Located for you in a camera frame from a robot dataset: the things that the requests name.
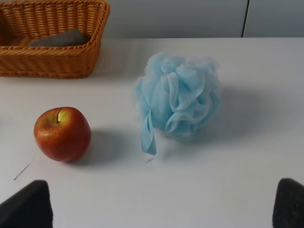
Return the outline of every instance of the wicker basket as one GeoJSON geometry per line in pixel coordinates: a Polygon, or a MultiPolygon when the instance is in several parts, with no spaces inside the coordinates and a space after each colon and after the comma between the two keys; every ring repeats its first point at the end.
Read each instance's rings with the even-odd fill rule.
{"type": "Polygon", "coordinates": [[[94,69],[110,13],[102,0],[0,2],[0,76],[82,78],[94,69]],[[28,47],[33,41],[79,29],[87,43],[28,47]]]}

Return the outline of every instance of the red apple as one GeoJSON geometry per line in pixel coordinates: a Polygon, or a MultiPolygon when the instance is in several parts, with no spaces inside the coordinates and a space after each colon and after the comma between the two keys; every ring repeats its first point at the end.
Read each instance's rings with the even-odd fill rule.
{"type": "Polygon", "coordinates": [[[81,157],[91,141],[91,129],[82,113],[72,107],[43,113],[34,126],[41,151],[55,161],[72,162],[81,157]]]}

